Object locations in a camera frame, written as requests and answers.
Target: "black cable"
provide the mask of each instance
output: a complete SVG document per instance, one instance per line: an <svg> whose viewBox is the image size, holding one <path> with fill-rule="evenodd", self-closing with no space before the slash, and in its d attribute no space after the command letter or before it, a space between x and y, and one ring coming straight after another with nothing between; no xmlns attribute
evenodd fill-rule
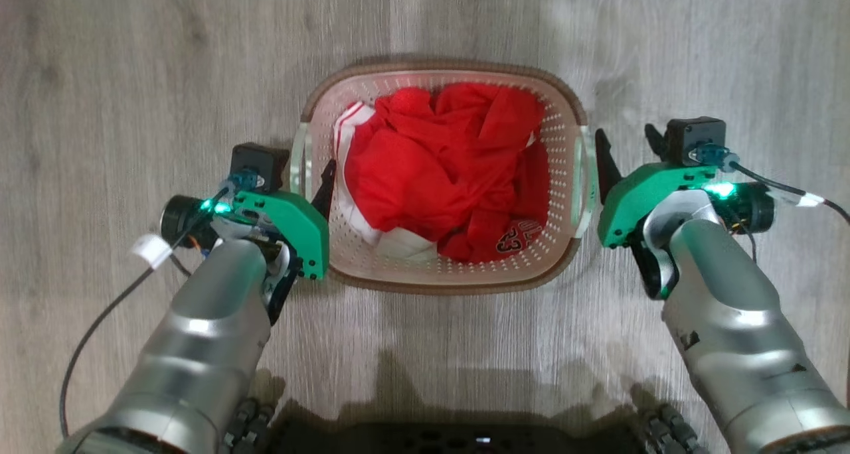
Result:
<svg viewBox="0 0 850 454"><path fill-rule="evenodd" d="M227 188L219 190L218 194L215 194L215 197L212 198L212 204L210 206L215 206L215 204L218 203L219 200L221 200L221 198L224 196L224 194L227 193L227 191ZM203 218L207 217L208 215L210 215L209 212L195 213L194 217L189 219L188 223L186 224L186 228L183 229L183 232L180 233L177 239L174 240L174 242L171 244L171 249L173 250L174 248L177 248L180 242L182 242L183 239L188 236L189 231L191 231L195 227L195 224L198 224L198 222L203 220ZM109 316L112 310L115 309L116 306L118 306L122 301L124 301L124 299L127 299L127 297L130 296L130 294L133 293L133 291L135 291L135 289L138 288L143 281L145 281L149 276L151 276L153 272L153 267L148 267L148 269L146 269L144 272L141 273L141 275L139 275L139 278L136 278L133 283L130 283L130 285L125 288L124 291L121 292L121 294L119 294L114 300L112 300L112 303L109 303L109 305L107 305L106 308L100 312L100 315L98 315L98 317L94 319L94 322L92 322L91 326L88 327L88 330L86 330L85 334L82 335L80 342L77 343L76 348L74 348L74 353L70 355L70 361L68 361L68 366L66 367L66 370L64 370L64 376L62 378L62 388L60 389L60 393L58 393L58 427L62 432L63 439L66 439L69 435L68 418L66 413L68 385L70 384L70 376L74 372L76 361L79 360L80 354L82 353L82 349L85 348L88 339L90 339L94 332L97 331L98 327L100 327L100 323L102 323L103 320L106 320L106 317Z"/></svg>
<svg viewBox="0 0 850 454"><path fill-rule="evenodd" d="M758 264L758 260L756 258L756 237L752 235L750 230L747 230L747 227L744 226L744 222L741 221L740 217L738 217L738 214L735 213L734 210L729 210L729 212L732 213L732 220L738 224L738 231L744 232L746 237L750 239L750 246L752 246L752 263Z"/></svg>
<svg viewBox="0 0 850 454"><path fill-rule="evenodd" d="M185 276L186 278L192 276L192 272L189 271L189 269L185 266L185 264L183 264L182 261L180 261L180 258L177 258L177 255L171 254L168 258L171 258L171 263L174 264L174 267L176 267L179 272L183 274L183 276Z"/></svg>
<svg viewBox="0 0 850 454"><path fill-rule="evenodd" d="M94 322L91 324L90 327L88 327L86 333L82 335L82 339L80 339L80 342L77 343L76 348L74 349L74 354L70 355L68 367L66 369L66 372L64 372L64 378L62 378L62 388L60 390L60 394L58 395L58 426L60 426L60 430L62 431L62 438L68 437L68 419L66 417L66 408L64 406L66 405L66 398L68 396L68 384L70 383L70 375L72 375L73 373L74 366L76 366L76 361L79 359L80 354L82 353L82 349L86 346L88 339L90 339L90 337L92 337L94 332L98 329L100 323L102 323L103 320L107 316L109 316L112 310L115 309L115 307L118 306L119 303L124 301L126 297L130 296L130 294L133 293L133 291L138 288L139 285L141 285L142 282L147 279L147 277L151 276L151 273L153 272L153 267L148 267L148 269L146 269L144 272L141 273L141 275L139 275L139 278L137 278L133 283L130 283L129 287L125 288L124 291L122 291L122 293L118 295L118 297L112 300L112 303L109 303L109 305L106 306L106 309L100 312L100 315L98 315L98 317L94 319Z"/></svg>
<svg viewBox="0 0 850 454"><path fill-rule="evenodd" d="M747 177L749 177L751 179L757 180L758 182L761 182L762 184L768 185L768 187L773 187L773 188L778 189L778 190L783 190L783 191L786 191L786 192L789 192L789 193L795 194L796 196L801 196L801 197L805 197L805 196L810 195L810 193L808 193L805 190L798 189L798 188L792 187L790 185L780 184L780 182L777 182L776 180L771 180L771 179L768 179L765 176L757 175L757 173L753 172L752 170L747 169L746 167L742 167L740 163L735 163L733 161L732 163L729 163L729 167L732 167L732 169L735 169L738 172L743 173L743 175L746 175ZM850 213L847 213L847 210L844 210L843 208L841 208L840 205L838 205L835 202L832 202L832 200L824 199L822 203L823 203L823 205L826 205L829 208L838 212L838 215L841 215L841 217L844 218L844 221L847 222L848 224L850 224Z"/></svg>

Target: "printed number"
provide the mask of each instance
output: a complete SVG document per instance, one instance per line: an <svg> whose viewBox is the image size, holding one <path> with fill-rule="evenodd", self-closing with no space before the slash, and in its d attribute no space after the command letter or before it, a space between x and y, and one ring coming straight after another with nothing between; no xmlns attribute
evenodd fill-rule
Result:
<svg viewBox="0 0 850 454"><path fill-rule="evenodd" d="M525 233L525 241L531 242L531 240L534 238L534 234L539 233L541 231L543 231L543 227L541 227L541 225L538 224L537 222L534 222L534 226L531 227L530 230L526 230L524 232Z"/></svg>
<svg viewBox="0 0 850 454"><path fill-rule="evenodd" d="M495 250L500 254L508 254L508 252L516 252L523 247L523 243L517 238L516 227L511 227L508 233L501 236L499 244L495 246Z"/></svg>
<svg viewBox="0 0 850 454"><path fill-rule="evenodd" d="M522 230L522 231L531 230L534 227L540 226L540 224L538 224L534 220L523 220L522 222L519 222L518 225L519 225L519 229Z"/></svg>

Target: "laundry basket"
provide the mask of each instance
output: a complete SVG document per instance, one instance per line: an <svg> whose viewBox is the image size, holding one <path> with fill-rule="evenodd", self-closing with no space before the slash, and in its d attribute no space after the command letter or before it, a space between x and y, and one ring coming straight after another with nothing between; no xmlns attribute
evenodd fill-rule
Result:
<svg viewBox="0 0 850 454"><path fill-rule="evenodd" d="M458 82L522 88L546 106L540 138L549 153L549 221L531 245L506 260L463 264L449 258L414 261L376 252L348 227L336 197L328 220L331 275L349 285L398 293L479 294L538 287L570 263L596 200L596 151L582 104L555 76L542 70L470 61L418 61L356 66L329 77L301 113L292 147L291 190L311 199L322 169L334 154L333 126L357 101L400 88L436 92Z"/></svg>

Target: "white fabric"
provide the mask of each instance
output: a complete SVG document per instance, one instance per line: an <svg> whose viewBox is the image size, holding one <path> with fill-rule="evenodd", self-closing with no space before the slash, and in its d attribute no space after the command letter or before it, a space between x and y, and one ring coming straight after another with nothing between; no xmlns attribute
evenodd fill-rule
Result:
<svg viewBox="0 0 850 454"><path fill-rule="evenodd" d="M150 233L140 236L131 251L141 258L145 258L152 269L157 269L172 254L171 246L168 245L166 240Z"/></svg>
<svg viewBox="0 0 850 454"><path fill-rule="evenodd" d="M363 217L345 182L345 164L348 161L355 128L364 124L375 110L362 102L353 104L334 123L334 144L337 148L337 204L349 227L366 243L376 248L379 254L408 260L433 260L437 258L437 244L425 240L409 230L394 229L388 233L374 229Z"/></svg>
<svg viewBox="0 0 850 454"><path fill-rule="evenodd" d="M408 260L433 260L437 258L437 244L405 229L392 229L377 240L379 254Z"/></svg>

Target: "wooden floor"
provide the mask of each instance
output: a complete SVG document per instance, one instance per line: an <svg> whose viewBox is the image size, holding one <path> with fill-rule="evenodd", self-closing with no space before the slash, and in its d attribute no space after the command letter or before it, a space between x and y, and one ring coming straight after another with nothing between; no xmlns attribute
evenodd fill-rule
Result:
<svg viewBox="0 0 850 454"><path fill-rule="evenodd" d="M291 139L324 77L408 52L554 72L625 171L652 160L646 122L713 115L746 166L850 205L850 0L0 0L0 451L60 441L70 351L143 269L128 249L170 196L214 189L236 143ZM788 209L757 239L843 400L850 230L826 209ZM533 293L305 283L261 387L337 427L518 421L572 435L668 400L726 451L637 272L591 232ZM72 429L107 408L181 282L160 270L95 335L70 385Z"/></svg>

